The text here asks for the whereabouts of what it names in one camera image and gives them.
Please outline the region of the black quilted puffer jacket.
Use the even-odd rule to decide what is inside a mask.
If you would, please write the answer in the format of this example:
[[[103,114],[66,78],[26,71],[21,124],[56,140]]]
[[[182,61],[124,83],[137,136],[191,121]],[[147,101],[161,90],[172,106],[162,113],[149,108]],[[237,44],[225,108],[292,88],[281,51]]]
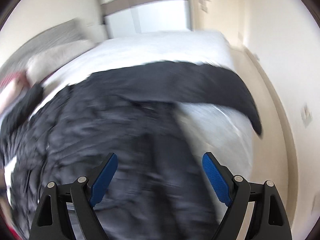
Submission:
[[[233,108],[260,134],[253,98],[231,70],[155,62],[96,72],[44,106],[36,84],[1,125],[1,164],[16,158],[11,206],[28,238],[50,181],[86,176],[109,153],[117,171],[95,213],[109,239],[210,239],[215,207],[175,118],[180,102]]]

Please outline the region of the dark pink striped pillow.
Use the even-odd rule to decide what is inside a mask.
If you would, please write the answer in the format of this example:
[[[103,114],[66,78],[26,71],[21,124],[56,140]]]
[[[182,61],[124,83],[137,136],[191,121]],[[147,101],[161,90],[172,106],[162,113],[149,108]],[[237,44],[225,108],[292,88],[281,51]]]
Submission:
[[[1,80],[1,87],[6,87],[11,81],[14,80],[21,81],[25,86],[29,85],[25,72],[21,71],[8,74],[4,79]]]

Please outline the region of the white bed with blanket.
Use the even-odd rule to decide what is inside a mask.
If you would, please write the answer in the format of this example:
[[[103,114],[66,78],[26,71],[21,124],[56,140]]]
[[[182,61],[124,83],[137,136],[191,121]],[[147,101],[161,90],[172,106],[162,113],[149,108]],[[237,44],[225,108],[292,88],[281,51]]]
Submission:
[[[33,87],[43,87],[40,106],[44,106],[60,90],[93,73],[163,61],[209,64],[236,74],[227,41],[217,31],[141,34],[107,40]],[[249,178],[253,166],[252,136],[258,133],[247,116],[225,106],[180,102],[175,118],[201,172],[202,156],[211,152],[232,174]]]

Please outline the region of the grey quilted headboard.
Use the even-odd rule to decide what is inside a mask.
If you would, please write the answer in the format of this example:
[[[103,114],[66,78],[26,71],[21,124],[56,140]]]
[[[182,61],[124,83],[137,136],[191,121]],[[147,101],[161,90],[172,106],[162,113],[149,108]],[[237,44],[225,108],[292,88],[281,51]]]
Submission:
[[[62,45],[87,38],[80,20],[74,18],[70,21],[51,27],[21,45],[2,65],[1,70],[7,71],[12,66],[22,68],[28,60],[37,53],[54,46]]]

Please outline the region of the white and grey wardrobe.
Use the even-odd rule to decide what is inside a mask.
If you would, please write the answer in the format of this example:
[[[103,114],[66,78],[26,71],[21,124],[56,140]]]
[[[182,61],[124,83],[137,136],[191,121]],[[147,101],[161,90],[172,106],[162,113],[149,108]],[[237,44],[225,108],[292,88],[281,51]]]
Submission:
[[[98,0],[107,38],[191,30],[189,0]]]

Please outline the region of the light grey pillow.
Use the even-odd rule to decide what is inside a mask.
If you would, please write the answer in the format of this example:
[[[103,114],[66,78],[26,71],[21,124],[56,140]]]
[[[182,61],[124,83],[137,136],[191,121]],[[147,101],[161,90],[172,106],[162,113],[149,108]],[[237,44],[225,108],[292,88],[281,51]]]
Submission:
[[[65,64],[94,48],[90,40],[77,40],[49,48],[32,56],[27,62],[26,76],[33,86],[52,75]]]

